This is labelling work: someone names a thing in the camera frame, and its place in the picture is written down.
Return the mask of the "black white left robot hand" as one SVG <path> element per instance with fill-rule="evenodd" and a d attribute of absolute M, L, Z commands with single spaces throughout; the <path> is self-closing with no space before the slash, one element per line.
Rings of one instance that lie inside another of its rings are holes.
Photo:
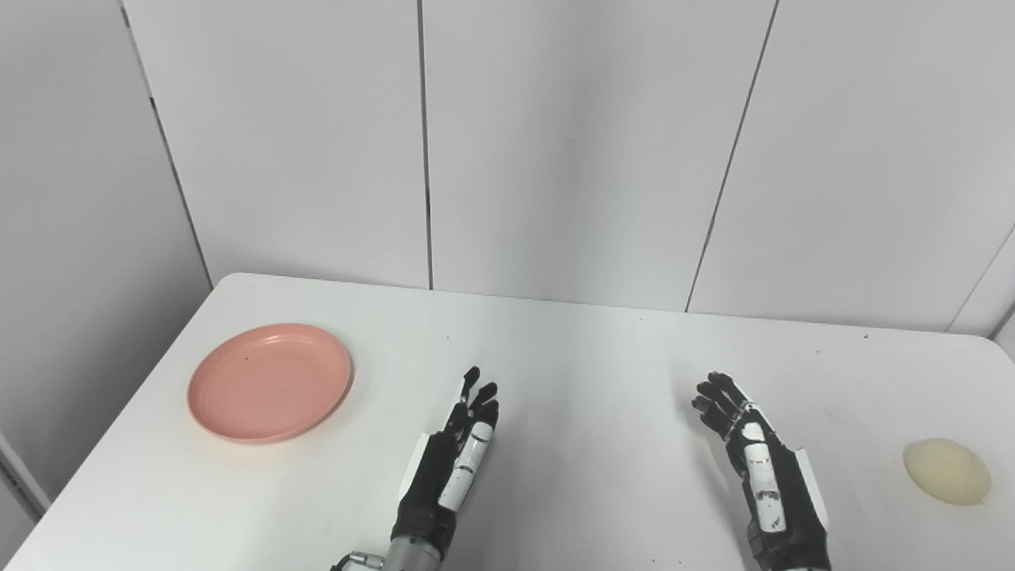
<path fill-rule="evenodd" d="M 498 386 L 494 382 L 478 386 L 479 382 L 480 368 L 471 366 L 442 430 L 425 437 L 416 471 L 396 510 L 392 541 L 425 543 L 439 561 L 452 545 L 457 513 L 498 423 Z"/>

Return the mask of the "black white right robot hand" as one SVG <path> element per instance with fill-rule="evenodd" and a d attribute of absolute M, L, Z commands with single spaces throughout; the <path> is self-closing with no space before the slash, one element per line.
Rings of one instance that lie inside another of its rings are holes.
<path fill-rule="evenodd" d="M 783 444 L 764 412 L 732 377 L 714 371 L 692 406 L 725 444 L 750 521 L 748 546 L 761 570 L 830 570 L 828 513 L 804 449 Z"/>

